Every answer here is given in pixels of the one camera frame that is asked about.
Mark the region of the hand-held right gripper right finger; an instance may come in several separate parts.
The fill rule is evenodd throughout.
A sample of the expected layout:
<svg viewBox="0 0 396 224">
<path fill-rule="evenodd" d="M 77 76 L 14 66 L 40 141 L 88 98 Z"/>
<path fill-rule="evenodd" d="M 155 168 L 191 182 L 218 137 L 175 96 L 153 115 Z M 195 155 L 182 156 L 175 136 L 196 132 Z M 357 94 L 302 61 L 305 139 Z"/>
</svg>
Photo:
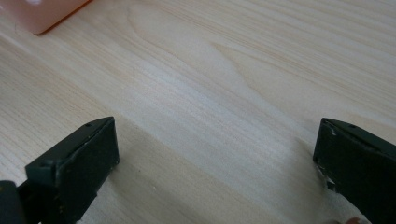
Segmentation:
<svg viewBox="0 0 396 224">
<path fill-rule="evenodd" d="M 372 224 L 396 224 L 396 146 L 336 119 L 320 122 L 313 161 L 327 187 Z"/>
</svg>

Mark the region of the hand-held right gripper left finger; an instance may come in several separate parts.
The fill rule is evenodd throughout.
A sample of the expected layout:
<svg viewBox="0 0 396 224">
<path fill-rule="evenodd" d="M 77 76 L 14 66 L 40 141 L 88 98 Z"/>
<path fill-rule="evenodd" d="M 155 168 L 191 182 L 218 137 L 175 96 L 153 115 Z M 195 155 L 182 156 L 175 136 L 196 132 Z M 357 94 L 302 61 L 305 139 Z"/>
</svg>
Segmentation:
<svg viewBox="0 0 396 224">
<path fill-rule="evenodd" d="M 120 162 L 115 120 L 90 121 L 25 166 L 28 224 L 76 224 Z"/>
</svg>

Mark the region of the orange plastic container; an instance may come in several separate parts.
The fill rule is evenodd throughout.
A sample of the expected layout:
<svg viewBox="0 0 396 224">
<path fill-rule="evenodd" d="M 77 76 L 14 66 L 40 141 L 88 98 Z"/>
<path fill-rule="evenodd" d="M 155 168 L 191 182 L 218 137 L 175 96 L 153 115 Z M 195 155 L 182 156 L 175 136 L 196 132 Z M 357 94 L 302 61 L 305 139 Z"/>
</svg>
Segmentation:
<svg viewBox="0 0 396 224">
<path fill-rule="evenodd" d="M 91 0 L 0 0 L 0 11 L 35 35 L 45 33 Z"/>
</svg>

